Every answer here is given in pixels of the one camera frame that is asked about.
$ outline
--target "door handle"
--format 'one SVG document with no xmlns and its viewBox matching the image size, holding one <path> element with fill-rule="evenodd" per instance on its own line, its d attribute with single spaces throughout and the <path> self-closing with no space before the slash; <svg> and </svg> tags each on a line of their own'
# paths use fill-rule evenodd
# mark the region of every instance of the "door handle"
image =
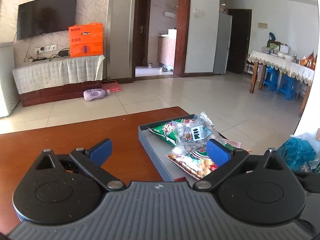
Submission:
<svg viewBox="0 0 320 240">
<path fill-rule="evenodd" d="M 143 26 L 142 25 L 138 29 L 140 29 L 140 33 L 143 33 Z"/>
</svg>

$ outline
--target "tiled floor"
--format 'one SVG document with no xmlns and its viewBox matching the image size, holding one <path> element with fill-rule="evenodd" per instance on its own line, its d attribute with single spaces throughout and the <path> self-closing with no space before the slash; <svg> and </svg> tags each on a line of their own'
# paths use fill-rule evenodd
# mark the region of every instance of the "tiled floor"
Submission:
<svg viewBox="0 0 320 240">
<path fill-rule="evenodd" d="M 161 76 L 161 75 L 172 75 L 173 71 L 168 70 L 167 72 L 160 72 L 159 67 L 136 67 L 136 77 L 147 77 L 147 76 Z"/>
<path fill-rule="evenodd" d="M 249 86 L 248 77 L 232 73 L 137 81 L 91 102 L 78 98 L 24 108 L 19 105 L 9 117 L 0 118 L 0 133 L 180 106 L 189 113 L 205 111 L 225 137 L 263 154 L 294 133 L 302 100 L 287 101 L 268 87 L 250 94 Z"/>
</svg>

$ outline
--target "teal plastic bag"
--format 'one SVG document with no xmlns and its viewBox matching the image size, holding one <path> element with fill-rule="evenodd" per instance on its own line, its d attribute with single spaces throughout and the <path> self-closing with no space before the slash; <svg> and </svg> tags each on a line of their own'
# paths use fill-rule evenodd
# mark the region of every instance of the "teal plastic bag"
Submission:
<svg viewBox="0 0 320 240">
<path fill-rule="evenodd" d="M 290 138 L 277 150 L 278 155 L 293 171 L 300 171 L 305 162 L 313 161 L 316 152 L 311 144 L 299 138 Z"/>
</svg>

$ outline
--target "television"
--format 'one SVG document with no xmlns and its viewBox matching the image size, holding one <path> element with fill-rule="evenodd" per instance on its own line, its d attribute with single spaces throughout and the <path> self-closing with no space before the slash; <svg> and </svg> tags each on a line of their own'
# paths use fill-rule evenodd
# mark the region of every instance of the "television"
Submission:
<svg viewBox="0 0 320 240">
<path fill-rule="evenodd" d="M 34 0 L 19 5 L 17 40 L 75 25 L 77 0 Z"/>
</svg>

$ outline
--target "red dustpan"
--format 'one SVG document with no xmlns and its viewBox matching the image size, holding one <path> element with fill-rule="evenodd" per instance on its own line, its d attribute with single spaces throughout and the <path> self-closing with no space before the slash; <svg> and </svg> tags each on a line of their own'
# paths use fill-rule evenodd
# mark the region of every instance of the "red dustpan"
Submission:
<svg viewBox="0 0 320 240">
<path fill-rule="evenodd" d="M 108 80 L 102 83 L 103 90 L 110 90 L 110 92 L 119 92 L 121 87 L 116 80 Z"/>
</svg>

